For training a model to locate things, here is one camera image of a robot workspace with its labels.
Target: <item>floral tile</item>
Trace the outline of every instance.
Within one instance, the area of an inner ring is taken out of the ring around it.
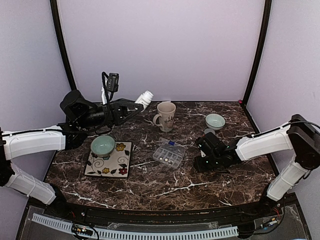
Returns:
[[[91,150],[85,165],[84,175],[103,178],[127,178],[131,157],[132,143],[116,141],[110,156],[100,157]]]

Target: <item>black cable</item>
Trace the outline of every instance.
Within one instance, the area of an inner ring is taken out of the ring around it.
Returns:
[[[107,119],[109,117],[109,114],[111,112],[111,105],[110,105],[110,102],[114,96],[114,93],[112,92],[111,95],[110,95],[110,98],[109,98],[109,95],[108,95],[108,90],[107,90],[107,86],[106,86],[106,81],[105,81],[105,77],[108,79],[108,75],[103,71],[102,72],[102,86],[103,86],[103,89],[104,89],[104,95],[105,95],[105,98],[106,98],[106,101],[107,101],[107,111],[103,111],[103,115],[104,115],[104,121],[97,127],[91,129],[91,130],[83,130],[83,131],[67,131],[67,130],[61,130],[61,129],[45,129],[45,132],[46,131],[52,131],[52,132],[59,132],[59,133],[63,133],[63,134],[89,134],[89,133],[96,133],[97,130],[101,129],[107,122]],[[39,133],[39,132],[43,132],[44,130],[43,129],[35,129],[35,130],[26,130],[26,131],[17,131],[17,132],[13,132],[11,134],[4,134],[2,135],[2,137],[8,137],[10,135],[20,135],[20,134],[28,134],[28,133]],[[107,134],[107,133],[110,133],[112,131],[112,127],[110,127],[109,130],[107,131],[104,131],[104,132],[101,132],[101,133],[96,133],[97,135],[102,135],[102,134]]]
[[[310,176],[311,172],[312,172],[312,170],[310,170],[307,175],[304,175],[304,176],[302,177],[302,179],[303,179],[303,180],[306,180],[306,179]]]
[[[249,77],[249,80],[245,89],[245,93],[243,96],[243,100],[242,100],[244,106],[248,104],[248,101],[257,77],[257,73],[258,73],[258,69],[259,69],[259,65],[260,65],[260,61],[261,61],[261,57],[262,57],[262,53],[263,53],[264,45],[266,41],[266,36],[267,36],[271,5],[272,5],[272,0],[264,1],[264,10],[263,10],[261,28],[259,33],[259,39],[256,46],[256,51],[254,55],[252,69],[250,72],[250,77]]]
[[[279,223],[277,224],[277,226],[275,226],[274,228],[272,228],[270,231],[266,231],[266,232],[257,232],[254,233],[253,235],[263,235],[263,234],[269,234],[271,232],[273,232],[274,230],[276,230],[280,224],[283,222],[284,218],[285,218],[285,213],[286,213],[286,202],[285,202],[285,197],[283,197],[283,214],[281,217],[281,220],[279,221]]]
[[[292,121],[292,122],[288,122],[287,124],[283,125],[282,127],[284,128],[284,127],[292,125],[292,124],[310,124],[310,125],[317,127],[320,130],[320,126],[315,124],[314,122],[311,122],[311,121]]]
[[[62,218],[61,216],[59,216],[56,212],[54,212],[53,210],[51,210],[50,208],[49,208],[49,206],[47,206],[46,208],[45,208],[46,210],[49,210],[51,213],[53,213],[56,217],[58,217],[58,218],[60,218],[60,219],[64,219],[64,218]],[[99,240],[100,239],[100,236],[99,236],[99,233],[98,233],[98,231],[94,228],[94,227],[92,227],[92,226],[89,226],[88,224],[85,224],[84,222],[80,222],[80,221],[77,221],[77,220],[70,220],[73,224],[80,224],[80,225],[82,225],[82,226],[85,226],[85,227],[88,227],[88,228],[90,228],[90,229],[92,229],[94,232],[95,232],[95,234],[96,234],[96,239],[97,240]]]
[[[87,240],[87,239],[89,239],[89,237],[82,237],[82,236],[78,235],[77,232],[73,232],[73,234],[74,234],[73,237],[75,239],[78,239],[78,240]]]
[[[270,231],[266,231],[266,232],[256,232],[257,230],[262,229],[263,227],[260,225],[258,226],[256,229],[251,230],[251,231],[239,231],[239,235],[263,235],[263,234],[269,234],[271,232],[273,232],[274,230],[276,230],[280,224],[283,222],[284,218],[285,218],[285,212],[286,212],[286,202],[285,202],[285,197],[283,197],[283,214],[282,217],[280,219],[280,221],[277,223],[277,225],[271,229]]]
[[[50,4],[51,4],[51,12],[52,12],[53,25],[55,29],[55,35],[56,35],[57,43],[59,46],[66,77],[68,79],[71,90],[76,90],[77,86],[71,70],[71,65],[70,65],[70,61],[67,53],[66,43],[64,40],[63,30],[61,27],[61,21],[59,17],[60,14],[59,14],[57,0],[50,0]]]
[[[320,126],[315,124],[314,122],[311,122],[311,121],[292,121],[292,122],[288,122],[287,124],[285,124],[285,125],[283,125],[281,127],[285,128],[285,127],[287,127],[289,125],[293,125],[293,124],[310,124],[310,125],[313,125],[313,126],[317,127],[320,130]],[[277,127],[277,128],[265,131],[265,132],[261,132],[261,133],[255,134],[255,135],[253,135],[253,138],[257,138],[257,137],[260,137],[262,135],[272,133],[272,132],[277,131],[279,129],[280,129],[280,127]]]

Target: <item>lavender wall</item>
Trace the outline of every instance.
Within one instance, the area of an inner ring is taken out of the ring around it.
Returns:
[[[248,109],[261,131],[293,114],[320,124],[320,1],[274,1]],[[274,154],[282,169],[293,151]],[[320,169],[293,190],[313,239],[320,236]]]
[[[0,1],[0,127],[18,131],[64,121],[59,103],[69,91],[55,36],[50,1]],[[13,162],[43,179],[52,152]],[[27,197],[0,188],[0,239],[16,238]]]
[[[101,101],[101,72],[120,74],[116,98],[238,101],[256,52],[264,0],[58,1],[78,88]]]

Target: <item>light green bowl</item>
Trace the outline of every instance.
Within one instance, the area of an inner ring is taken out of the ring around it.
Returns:
[[[219,114],[211,113],[205,117],[205,124],[213,130],[220,130],[226,124],[226,120]]]
[[[91,151],[99,157],[107,157],[115,149],[116,141],[110,136],[98,136],[91,143]]]

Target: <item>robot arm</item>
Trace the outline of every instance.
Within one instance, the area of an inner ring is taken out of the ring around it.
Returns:
[[[108,78],[105,90],[117,92],[119,75],[111,73],[108,77],[103,72],[102,81],[105,81],[105,76]],[[46,205],[65,202],[56,186],[34,178],[11,160],[27,154],[78,148],[87,138],[87,133],[95,132],[102,126],[111,128],[121,125],[144,110],[142,104],[128,99],[111,101],[106,92],[104,97],[108,98],[108,103],[99,106],[86,100],[78,90],[73,90],[60,104],[66,115],[65,123],[22,132],[2,132],[0,129],[0,187],[15,189]]]
[[[227,168],[257,156],[293,149],[294,157],[270,183],[261,198],[269,205],[274,205],[305,174],[320,165],[320,134],[304,122],[306,120],[296,114],[290,122],[275,129],[240,137],[228,145],[214,134],[207,133],[196,141],[205,157],[196,157],[194,167],[198,172]]]

